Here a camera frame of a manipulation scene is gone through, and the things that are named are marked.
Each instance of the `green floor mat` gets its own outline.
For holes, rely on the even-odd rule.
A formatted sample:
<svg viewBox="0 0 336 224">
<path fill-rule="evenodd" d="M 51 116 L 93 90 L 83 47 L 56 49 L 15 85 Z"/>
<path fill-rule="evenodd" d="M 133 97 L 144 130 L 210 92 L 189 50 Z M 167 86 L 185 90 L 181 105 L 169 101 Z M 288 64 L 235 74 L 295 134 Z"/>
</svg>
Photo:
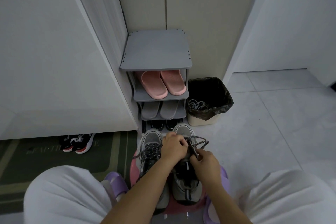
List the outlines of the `green floor mat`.
<svg viewBox="0 0 336 224">
<path fill-rule="evenodd" d="M 0 214 L 22 212 L 29 184 L 52 167 L 85 168 L 99 181 L 117 171 L 130 186 L 129 168 L 136 149 L 136 131 L 97 133 L 85 154 L 61 151 L 58 137 L 0 141 Z"/>
</svg>

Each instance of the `pink slipper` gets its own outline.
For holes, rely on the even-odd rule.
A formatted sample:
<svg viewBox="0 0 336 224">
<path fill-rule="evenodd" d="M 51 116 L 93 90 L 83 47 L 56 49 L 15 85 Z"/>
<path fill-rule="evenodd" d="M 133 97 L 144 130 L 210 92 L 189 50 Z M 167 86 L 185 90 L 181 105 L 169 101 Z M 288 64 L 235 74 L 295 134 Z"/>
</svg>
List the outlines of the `pink slipper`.
<svg viewBox="0 0 336 224">
<path fill-rule="evenodd" d="M 161 71 L 161 78 L 172 95 L 182 95 L 187 90 L 180 70 Z"/>
<path fill-rule="evenodd" d="M 160 71 L 135 72 L 137 78 L 153 99 L 163 99 L 168 90 L 160 77 Z"/>
</svg>

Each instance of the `gray slipper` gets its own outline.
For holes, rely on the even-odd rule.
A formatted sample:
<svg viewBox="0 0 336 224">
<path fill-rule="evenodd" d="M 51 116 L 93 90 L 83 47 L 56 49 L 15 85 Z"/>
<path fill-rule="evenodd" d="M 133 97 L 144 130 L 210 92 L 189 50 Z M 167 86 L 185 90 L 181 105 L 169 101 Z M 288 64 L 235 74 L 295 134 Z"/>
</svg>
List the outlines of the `gray slipper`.
<svg viewBox="0 0 336 224">
<path fill-rule="evenodd" d="M 158 114 L 160 101 L 145 102 L 141 111 L 142 120 L 152 120 Z"/>
<path fill-rule="evenodd" d="M 164 120 L 174 119 L 177 107 L 179 106 L 179 100 L 163 101 L 160 116 Z"/>
</svg>

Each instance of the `shoe rack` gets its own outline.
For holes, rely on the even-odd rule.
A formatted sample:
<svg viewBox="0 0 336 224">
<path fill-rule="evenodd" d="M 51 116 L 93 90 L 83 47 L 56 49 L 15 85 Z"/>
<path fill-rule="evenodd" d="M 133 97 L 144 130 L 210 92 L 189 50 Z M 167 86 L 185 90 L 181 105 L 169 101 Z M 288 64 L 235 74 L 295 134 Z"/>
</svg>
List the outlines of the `shoe rack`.
<svg viewBox="0 0 336 224">
<path fill-rule="evenodd" d="M 141 30 L 130 33 L 120 69 L 128 73 L 133 87 L 133 99 L 138 103 L 140 116 L 145 102 L 180 100 L 174 119 L 185 118 L 186 99 L 189 97 L 188 72 L 192 65 L 187 36 L 183 30 Z M 163 99 L 153 99 L 134 75 L 136 71 L 163 70 L 180 70 L 187 88 L 182 95 L 175 96 L 168 92 Z M 162 120 L 160 109 L 151 120 Z M 144 124 L 146 128 L 142 130 L 146 131 L 150 124 L 143 120 Z"/>
</svg>

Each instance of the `pink stool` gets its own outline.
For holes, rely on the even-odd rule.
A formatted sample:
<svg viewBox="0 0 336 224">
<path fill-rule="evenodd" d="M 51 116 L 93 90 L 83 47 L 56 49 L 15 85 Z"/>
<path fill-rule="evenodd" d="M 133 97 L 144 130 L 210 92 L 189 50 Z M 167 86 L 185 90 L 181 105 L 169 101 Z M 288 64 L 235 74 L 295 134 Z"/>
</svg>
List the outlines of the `pink stool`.
<svg viewBox="0 0 336 224">
<path fill-rule="evenodd" d="M 134 184 L 137 182 L 137 179 L 139 177 L 140 171 L 137 168 L 136 159 L 133 159 L 131 162 L 131 168 L 130 168 L 130 181 L 131 186 L 134 186 Z M 172 182 L 172 175 L 168 177 L 168 183 Z M 200 208 L 202 208 L 205 205 L 206 202 L 206 193 L 205 189 L 202 190 L 202 195 L 200 201 L 195 205 L 180 205 L 176 200 L 174 199 L 173 195 L 170 193 L 170 199 L 169 204 L 166 208 L 166 210 L 163 212 L 163 214 L 178 214 L 178 213 L 187 213 L 187 212 L 194 212 Z"/>
</svg>

